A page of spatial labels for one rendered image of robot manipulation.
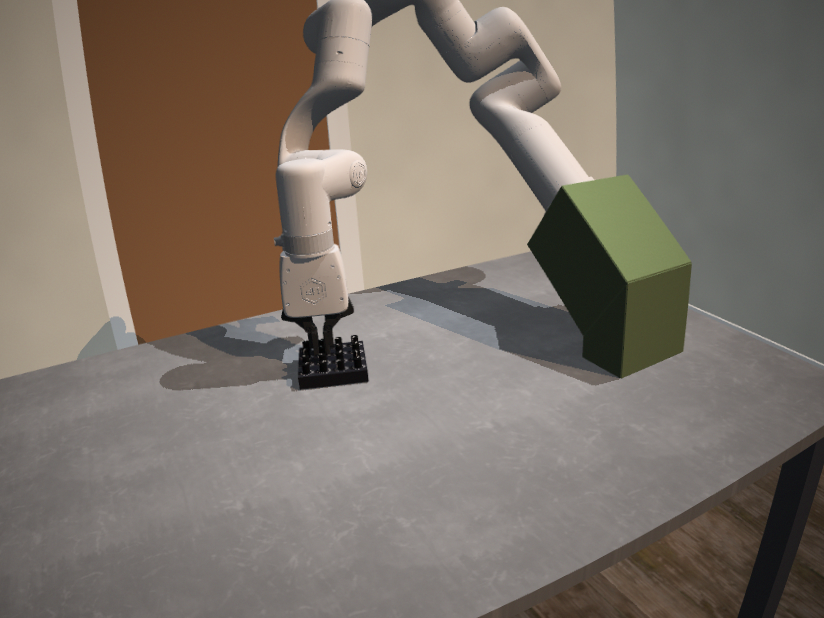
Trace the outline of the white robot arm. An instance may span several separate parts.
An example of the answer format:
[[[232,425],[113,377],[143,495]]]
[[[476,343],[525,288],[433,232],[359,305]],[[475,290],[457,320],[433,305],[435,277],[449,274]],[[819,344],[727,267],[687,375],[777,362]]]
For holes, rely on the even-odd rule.
[[[561,83],[511,9],[493,9],[473,22],[459,0],[330,0],[304,24],[305,44],[316,54],[313,80],[280,137],[276,185],[282,234],[274,245],[283,251],[307,255],[334,245],[330,201],[359,192],[367,166],[350,150],[308,150],[310,138],[324,117],[363,93],[372,26],[410,5],[461,81],[475,82],[511,59],[520,60],[481,85],[469,106],[545,211],[562,185],[594,180],[548,122],[532,114],[560,93]]]

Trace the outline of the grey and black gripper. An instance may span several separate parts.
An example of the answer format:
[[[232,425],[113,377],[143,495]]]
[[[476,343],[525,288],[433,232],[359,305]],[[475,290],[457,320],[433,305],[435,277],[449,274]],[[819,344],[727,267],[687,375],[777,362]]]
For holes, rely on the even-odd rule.
[[[323,339],[325,353],[330,354],[330,347],[334,347],[333,327],[341,318],[354,313],[338,246],[334,244],[328,250],[307,255],[282,251],[280,286],[281,319],[295,322],[308,333],[309,347],[314,348],[315,356],[319,354],[319,339],[312,317],[325,315]]]

